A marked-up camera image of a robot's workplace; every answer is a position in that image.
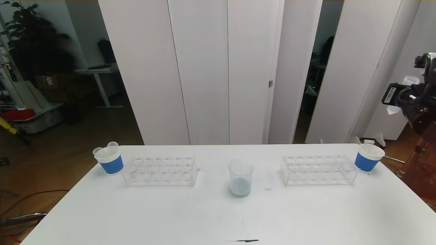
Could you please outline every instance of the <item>blue and white paper cup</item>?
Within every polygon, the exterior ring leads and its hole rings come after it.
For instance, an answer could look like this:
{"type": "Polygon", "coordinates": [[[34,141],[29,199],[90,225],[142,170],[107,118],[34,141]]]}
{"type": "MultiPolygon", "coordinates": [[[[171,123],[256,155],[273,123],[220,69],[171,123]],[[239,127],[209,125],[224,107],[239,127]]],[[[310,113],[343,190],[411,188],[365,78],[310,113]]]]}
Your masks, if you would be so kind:
{"type": "Polygon", "coordinates": [[[116,142],[110,142],[105,148],[95,148],[92,153],[107,174],[115,175],[123,169],[123,160],[116,142]]]}
{"type": "Polygon", "coordinates": [[[378,146],[371,144],[361,144],[357,153],[356,166],[365,172],[374,169],[375,165],[385,156],[385,151],[378,146]]]}

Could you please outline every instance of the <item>desk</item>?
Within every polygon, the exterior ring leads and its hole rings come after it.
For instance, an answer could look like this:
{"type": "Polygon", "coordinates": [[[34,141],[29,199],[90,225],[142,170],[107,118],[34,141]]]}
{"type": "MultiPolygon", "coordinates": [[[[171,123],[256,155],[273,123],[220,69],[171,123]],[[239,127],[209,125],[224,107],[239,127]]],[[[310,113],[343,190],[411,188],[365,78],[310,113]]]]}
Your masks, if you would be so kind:
{"type": "Polygon", "coordinates": [[[320,71],[321,70],[325,71],[325,69],[327,68],[327,64],[321,64],[321,63],[318,63],[316,61],[311,61],[310,66],[313,66],[317,69],[317,76],[315,78],[315,87],[319,90],[321,87],[321,83],[318,82],[318,78],[320,76],[320,71]]]}
{"type": "Polygon", "coordinates": [[[105,106],[97,106],[97,108],[123,108],[122,105],[110,105],[108,96],[106,95],[105,89],[103,87],[102,81],[100,79],[101,73],[114,73],[119,71],[118,65],[116,63],[111,64],[111,66],[102,68],[102,69],[77,69],[76,72],[79,74],[93,74],[95,81],[100,90],[100,94],[102,95],[103,101],[105,102],[105,106]]]}
{"type": "Polygon", "coordinates": [[[383,164],[354,186],[285,187],[283,155],[341,155],[357,144],[121,146],[141,156],[196,156],[195,187],[127,187],[96,165],[22,245],[434,245],[436,214],[383,164]],[[228,162],[255,166],[251,194],[228,189],[228,162]]]}

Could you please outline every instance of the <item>blue liquid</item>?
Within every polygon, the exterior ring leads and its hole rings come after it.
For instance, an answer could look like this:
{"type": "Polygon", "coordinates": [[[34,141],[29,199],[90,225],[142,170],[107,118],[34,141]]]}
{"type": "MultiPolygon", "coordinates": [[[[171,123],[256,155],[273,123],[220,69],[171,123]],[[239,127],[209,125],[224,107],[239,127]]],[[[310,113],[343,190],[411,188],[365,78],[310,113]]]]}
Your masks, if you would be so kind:
{"type": "Polygon", "coordinates": [[[230,191],[238,197],[248,196],[251,191],[251,183],[244,178],[234,179],[230,183],[230,191]]]}

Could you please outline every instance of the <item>small plastic cup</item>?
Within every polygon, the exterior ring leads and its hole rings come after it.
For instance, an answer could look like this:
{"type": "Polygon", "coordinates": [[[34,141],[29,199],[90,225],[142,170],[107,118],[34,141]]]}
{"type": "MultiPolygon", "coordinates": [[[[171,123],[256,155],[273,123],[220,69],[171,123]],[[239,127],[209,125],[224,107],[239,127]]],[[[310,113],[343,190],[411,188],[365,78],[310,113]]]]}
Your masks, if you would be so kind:
{"type": "Polygon", "coordinates": [[[371,144],[361,144],[354,163],[360,170],[369,172],[374,169],[375,165],[384,156],[385,151],[380,147],[371,144]]]}
{"type": "Polygon", "coordinates": [[[110,142],[105,148],[95,148],[92,153],[109,175],[118,174],[124,167],[121,153],[116,142],[110,142]]]}
{"type": "Polygon", "coordinates": [[[242,161],[233,160],[228,165],[230,172],[230,191],[238,197],[246,197],[251,191],[251,178],[253,165],[242,161]]]}

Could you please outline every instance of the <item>potted plant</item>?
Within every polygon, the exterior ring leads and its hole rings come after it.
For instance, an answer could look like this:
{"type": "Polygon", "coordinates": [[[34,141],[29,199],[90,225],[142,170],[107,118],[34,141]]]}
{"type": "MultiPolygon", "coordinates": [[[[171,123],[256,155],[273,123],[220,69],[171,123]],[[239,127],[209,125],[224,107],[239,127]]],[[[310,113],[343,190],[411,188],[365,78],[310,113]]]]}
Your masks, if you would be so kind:
{"type": "Polygon", "coordinates": [[[34,82],[35,75],[73,70],[74,57],[61,47],[69,36],[57,33],[51,22],[35,11],[37,4],[28,7],[16,1],[1,4],[17,8],[12,20],[6,23],[7,29],[0,34],[10,35],[9,53],[23,79],[34,82]]]}

